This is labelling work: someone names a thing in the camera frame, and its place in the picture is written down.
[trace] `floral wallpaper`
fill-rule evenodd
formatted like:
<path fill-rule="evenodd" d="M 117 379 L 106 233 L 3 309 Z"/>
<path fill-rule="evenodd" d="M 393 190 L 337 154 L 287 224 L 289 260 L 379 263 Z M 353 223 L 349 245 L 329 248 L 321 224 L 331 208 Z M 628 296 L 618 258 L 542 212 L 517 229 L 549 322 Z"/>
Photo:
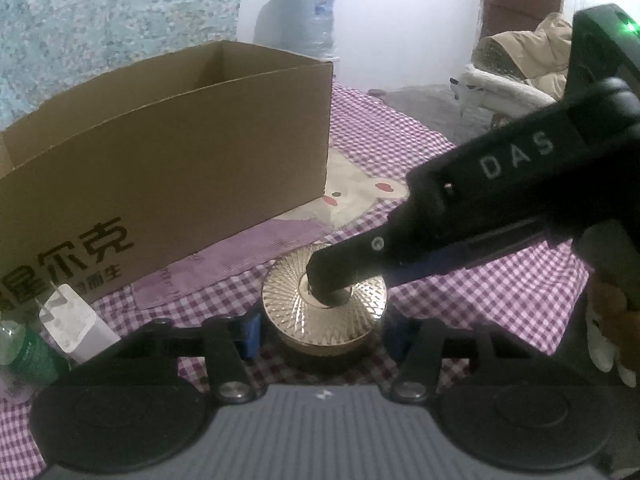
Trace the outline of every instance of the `floral wallpaper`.
<path fill-rule="evenodd" d="M 240 0 L 0 0 L 0 130 L 145 57 L 234 40 Z"/>

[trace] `concrete floor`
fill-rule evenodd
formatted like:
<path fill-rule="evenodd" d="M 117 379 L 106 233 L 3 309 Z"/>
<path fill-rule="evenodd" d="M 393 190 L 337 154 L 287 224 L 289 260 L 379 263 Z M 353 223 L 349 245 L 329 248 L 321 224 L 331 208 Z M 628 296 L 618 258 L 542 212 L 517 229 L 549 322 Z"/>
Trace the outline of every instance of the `concrete floor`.
<path fill-rule="evenodd" d="M 487 110 L 466 110 L 460 117 L 458 102 L 444 85 L 405 88 L 382 99 L 456 145 L 487 132 L 492 117 Z M 601 462 L 606 472 L 640 468 L 640 386 L 627 388 L 615 372 L 603 374 L 593 365 L 586 345 L 585 304 L 582 298 L 576 305 L 554 357 L 596 384 L 611 400 L 615 430 Z"/>

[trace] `purple gingham cloth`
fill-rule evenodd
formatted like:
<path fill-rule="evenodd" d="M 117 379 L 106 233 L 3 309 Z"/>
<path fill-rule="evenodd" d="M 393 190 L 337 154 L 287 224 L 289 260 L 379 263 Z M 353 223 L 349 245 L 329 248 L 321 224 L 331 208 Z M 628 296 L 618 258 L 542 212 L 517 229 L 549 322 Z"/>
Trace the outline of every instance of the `purple gingham cloth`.
<path fill-rule="evenodd" d="M 388 108 L 361 92 L 334 86 L 331 143 L 370 176 L 404 179 L 411 168 L 452 148 L 443 136 Z M 328 237 L 331 242 L 376 227 L 396 202 L 378 202 L 346 228 Z M 94 304 L 99 315 L 124 336 L 156 317 L 169 317 L 177 326 L 197 326 L 209 316 L 242 314 L 260 297 L 262 280 L 273 262 L 265 262 L 171 303 L 139 310 L 130 286 Z M 471 270 L 433 276 L 389 291 L 389 305 L 407 316 L 439 317 L 455 327 L 476 320 L 493 320 L 540 350 L 552 353 L 562 337 L 588 272 L 566 245 L 550 250 L 545 244 Z M 395 363 L 382 347 L 340 376 L 316 377 L 290 368 L 266 343 L 248 365 L 258 384 L 371 383 L 388 386 Z M 444 362 L 442 383 L 451 384 L 465 363 Z M 180 374 L 204 387 L 202 360 L 183 359 Z M 30 404 L 0 404 L 0 478 L 29 479 L 44 467 L 28 431 Z"/>

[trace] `cardboard box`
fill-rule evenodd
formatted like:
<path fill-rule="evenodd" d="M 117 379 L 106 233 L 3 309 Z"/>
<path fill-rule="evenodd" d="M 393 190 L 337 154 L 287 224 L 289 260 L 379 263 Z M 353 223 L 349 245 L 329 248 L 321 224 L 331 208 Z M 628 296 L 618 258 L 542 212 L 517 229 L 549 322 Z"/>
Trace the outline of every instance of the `cardboard box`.
<path fill-rule="evenodd" d="M 222 41 L 17 121 L 0 142 L 0 308 L 49 280 L 94 301 L 321 196 L 331 84 L 331 64 Z"/>

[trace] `screw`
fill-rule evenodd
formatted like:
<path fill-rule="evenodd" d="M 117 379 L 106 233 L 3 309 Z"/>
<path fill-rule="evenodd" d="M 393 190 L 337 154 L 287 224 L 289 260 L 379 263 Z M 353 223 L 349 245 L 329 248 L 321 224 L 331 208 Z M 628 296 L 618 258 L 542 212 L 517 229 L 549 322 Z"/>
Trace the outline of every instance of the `screw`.
<path fill-rule="evenodd" d="M 385 247 L 385 240 L 382 236 L 376 236 L 371 241 L 371 248 L 379 253 Z"/>
<path fill-rule="evenodd" d="M 395 387 L 396 394 L 402 399 L 420 399 L 427 393 L 427 387 L 424 384 L 405 381 Z"/>
<path fill-rule="evenodd" d="M 218 391 L 220 395 L 225 397 L 225 399 L 242 399 L 247 396 L 251 391 L 248 384 L 241 383 L 239 381 L 229 381 L 228 383 L 223 383 Z"/>

